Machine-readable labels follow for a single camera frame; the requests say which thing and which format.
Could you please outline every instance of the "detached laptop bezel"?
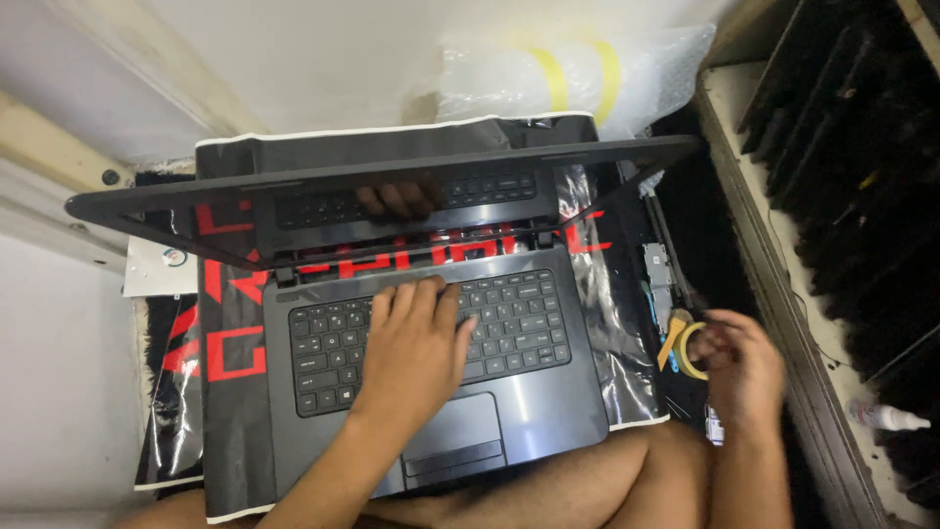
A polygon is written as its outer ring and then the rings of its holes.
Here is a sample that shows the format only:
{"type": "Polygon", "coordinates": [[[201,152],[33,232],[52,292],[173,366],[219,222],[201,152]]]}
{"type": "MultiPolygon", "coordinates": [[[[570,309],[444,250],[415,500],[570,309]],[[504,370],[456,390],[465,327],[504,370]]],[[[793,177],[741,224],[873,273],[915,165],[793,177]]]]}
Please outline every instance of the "detached laptop bezel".
{"type": "MultiPolygon", "coordinates": [[[[145,212],[182,210],[204,203],[237,202],[251,200],[268,190],[283,191],[286,188],[300,193],[344,190],[361,186],[402,184],[423,179],[452,179],[455,176],[470,176],[480,173],[508,174],[526,172],[536,168],[594,165],[610,162],[630,162],[635,170],[621,186],[611,193],[599,197],[577,216],[553,226],[514,230],[513,235],[564,230],[580,221],[603,204],[613,200],[625,189],[636,189],[643,179],[662,170],[673,162],[693,152],[699,142],[695,136],[660,136],[646,139],[573,143],[549,147],[535,147],[513,151],[478,152],[416,158],[391,162],[376,162],[343,167],[296,169],[245,176],[234,176],[208,180],[195,180],[173,184],[157,184],[146,187],[116,189],[77,195],[66,201],[65,210],[70,215],[119,232],[148,239],[178,248],[206,259],[245,270],[264,271],[276,268],[315,265],[332,262],[340,258],[335,253],[311,254],[295,259],[258,259],[249,261],[219,248],[201,244],[186,238],[148,226],[138,216],[145,212]]],[[[496,239],[505,233],[483,234],[454,239],[455,242],[475,242],[496,239]]],[[[423,249],[432,242],[405,247],[372,246],[343,253],[342,259],[357,259],[379,253],[423,249]]]]}

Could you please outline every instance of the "hand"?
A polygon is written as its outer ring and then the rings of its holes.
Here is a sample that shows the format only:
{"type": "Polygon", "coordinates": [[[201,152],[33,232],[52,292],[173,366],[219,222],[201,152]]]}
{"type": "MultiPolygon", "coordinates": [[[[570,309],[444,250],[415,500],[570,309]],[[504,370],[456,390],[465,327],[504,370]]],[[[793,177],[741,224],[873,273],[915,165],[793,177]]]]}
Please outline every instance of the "hand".
{"type": "Polygon", "coordinates": [[[459,284],[431,276],[388,287],[372,299],[363,386],[353,413],[384,421],[407,441],[453,396],[477,326],[470,318],[455,332],[460,293],[459,284]]]}
{"type": "Polygon", "coordinates": [[[402,220],[425,218],[444,207],[444,192],[433,183],[385,184],[359,187],[355,195],[372,216],[389,212],[402,220]]]}
{"type": "Polygon", "coordinates": [[[753,319],[708,311],[708,327],[693,337],[689,360],[705,361],[709,402],[729,435],[774,433],[783,406],[783,360],[753,319]]]}

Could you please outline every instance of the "touchpad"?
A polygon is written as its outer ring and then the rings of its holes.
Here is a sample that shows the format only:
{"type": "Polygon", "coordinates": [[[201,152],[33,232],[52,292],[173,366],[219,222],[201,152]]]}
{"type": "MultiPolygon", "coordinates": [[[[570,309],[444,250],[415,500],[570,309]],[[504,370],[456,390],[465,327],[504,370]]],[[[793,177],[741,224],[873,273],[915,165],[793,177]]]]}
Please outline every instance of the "touchpad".
{"type": "Polygon", "coordinates": [[[506,466],[493,396],[448,401],[418,430],[401,458],[407,489],[506,466]]]}

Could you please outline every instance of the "tape roll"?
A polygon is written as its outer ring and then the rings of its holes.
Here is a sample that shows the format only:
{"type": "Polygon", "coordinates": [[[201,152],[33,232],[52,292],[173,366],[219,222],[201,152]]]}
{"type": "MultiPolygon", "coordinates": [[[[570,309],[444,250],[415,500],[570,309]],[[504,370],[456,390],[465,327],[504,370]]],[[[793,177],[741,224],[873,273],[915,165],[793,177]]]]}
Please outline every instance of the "tape roll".
{"type": "Polygon", "coordinates": [[[689,337],[692,336],[692,333],[702,329],[705,329],[704,322],[697,322],[683,329],[679,337],[676,338],[676,343],[672,346],[672,352],[676,357],[676,363],[679,364],[680,371],[692,378],[708,380],[708,374],[698,371],[696,366],[692,365],[692,362],[689,361],[689,355],[685,350],[689,345],[689,337]]]}

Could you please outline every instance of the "leg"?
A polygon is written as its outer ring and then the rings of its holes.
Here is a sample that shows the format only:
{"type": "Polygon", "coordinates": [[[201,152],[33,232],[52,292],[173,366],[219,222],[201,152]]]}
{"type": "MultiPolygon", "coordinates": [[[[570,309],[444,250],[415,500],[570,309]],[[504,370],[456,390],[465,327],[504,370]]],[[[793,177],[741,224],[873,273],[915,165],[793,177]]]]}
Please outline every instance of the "leg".
{"type": "Polygon", "coordinates": [[[667,422],[611,433],[476,496],[373,500],[364,514],[434,529],[693,529],[706,524],[709,445],[667,422]]]}
{"type": "Polygon", "coordinates": [[[120,521],[117,529],[242,529],[254,527],[259,516],[248,516],[218,525],[206,523],[206,495],[202,489],[187,490],[141,509],[120,521]]]}

